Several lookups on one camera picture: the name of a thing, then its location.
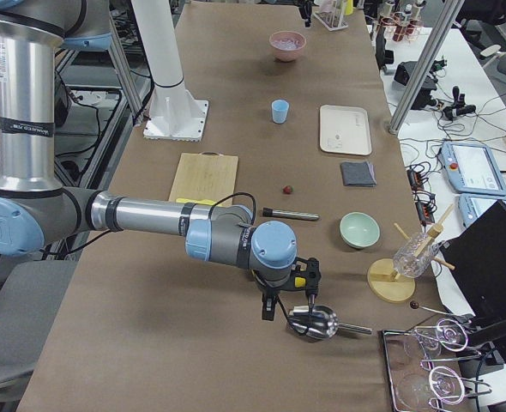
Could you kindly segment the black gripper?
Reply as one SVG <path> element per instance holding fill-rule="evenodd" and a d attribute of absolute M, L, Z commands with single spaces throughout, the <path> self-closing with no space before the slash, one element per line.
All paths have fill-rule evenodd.
<path fill-rule="evenodd" d="M 292 276 L 288 276 L 281 282 L 267 281 L 258 270 L 252 270 L 253 279 L 262 295 L 262 319 L 273 321 L 277 306 L 277 294 L 282 291 L 294 292 L 295 284 Z"/>

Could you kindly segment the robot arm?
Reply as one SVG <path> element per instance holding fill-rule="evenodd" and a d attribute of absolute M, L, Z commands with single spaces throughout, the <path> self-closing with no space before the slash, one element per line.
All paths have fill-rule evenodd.
<path fill-rule="evenodd" d="M 0 254 L 45 251 L 79 233 L 131 230 L 182 236 L 193 258 L 250 270 L 270 320 L 283 291 L 306 287 L 296 237 L 280 221 L 256 224 L 254 207 L 114 195 L 94 184 L 100 141 L 66 185 L 56 174 L 58 51 L 108 53 L 121 80 L 126 55 L 107 1 L 0 1 Z"/>

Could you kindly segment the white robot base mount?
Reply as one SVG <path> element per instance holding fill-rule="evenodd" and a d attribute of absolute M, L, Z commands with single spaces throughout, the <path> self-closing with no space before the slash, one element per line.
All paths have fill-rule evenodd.
<path fill-rule="evenodd" d="M 201 141 L 209 103 L 195 99 L 185 86 L 170 3 L 139 0 L 131 5 L 154 82 L 144 136 Z"/>

